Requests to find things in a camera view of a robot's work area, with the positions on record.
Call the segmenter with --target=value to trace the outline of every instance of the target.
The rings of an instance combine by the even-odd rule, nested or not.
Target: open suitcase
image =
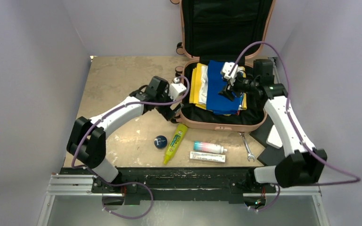
[[[176,76],[182,74],[190,81],[198,63],[234,62],[247,45],[264,40],[274,4],[275,0],[180,0],[183,42],[178,43],[177,53],[185,54],[190,61],[176,68]],[[253,65],[247,60],[257,56],[262,48],[263,45],[251,48],[238,65],[252,73]],[[189,94],[183,103],[176,121],[190,128],[251,132],[267,117],[264,110],[249,108],[239,115],[215,115],[189,104]]]

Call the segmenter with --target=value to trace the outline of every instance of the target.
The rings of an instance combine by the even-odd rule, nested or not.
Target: rose gold suitcase
[[[189,80],[197,63],[207,65],[209,60],[234,62],[240,52],[250,43],[265,39],[275,0],[180,0],[182,43],[177,44],[177,53],[185,54],[190,61],[176,68]],[[247,73],[252,64],[245,63],[257,56],[263,46],[251,48],[239,65]],[[261,126],[267,113],[243,110],[239,115],[215,115],[189,104],[189,95],[183,100],[177,122],[195,129],[214,129],[251,132]]]

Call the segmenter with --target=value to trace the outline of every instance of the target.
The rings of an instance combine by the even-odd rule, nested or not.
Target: silver wrench
[[[241,135],[242,140],[245,144],[245,148],[247,151],[247,160],[250,161],[252,159],[253,161],[256,161],[256,156],[252,154],[252,152],[250,151],[249,145],[247,145],[247,141],[245,138],[245,132],[238,132],[238,133],[239,133],[239,135]]]

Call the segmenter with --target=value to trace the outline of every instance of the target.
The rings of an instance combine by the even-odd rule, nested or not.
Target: floor
[[[101,56],[92,61],[77,117],[99,115],[122,102],[132,91],[149,83],[157,75],[174,78],[174,69],[188,61],[185,56]],[[135,118],[116,130],[107,139],[106,158],[118,167],[163,167],[164,150],[154,146],[158,135],[172,139],[177,125],[166,121],[156,110]],[[189,152],[194,141],[216,143],[228,149],[225,163],[193,161]],[[247,136],[256,157],[264,147]],[[71,166],[67,153],[65,167]],[[247,152],[237,132],[189,129],[168,167],[262,166],[259,161],[248,162]]]

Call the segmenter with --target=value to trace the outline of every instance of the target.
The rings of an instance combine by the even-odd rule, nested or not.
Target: yellow tube
[[[180,143],[182,139],[184,138],[185,133],[187,133],[188,127],[185,125],[178,125],[177,130],[174,133],[174,137],[171,140],[171,143],[169,144],[166,154],[165,154],[165,161],[163,162],[165,165],[167,165],[168,161],[172,159],[177,152],[178,146],[180,146]]]

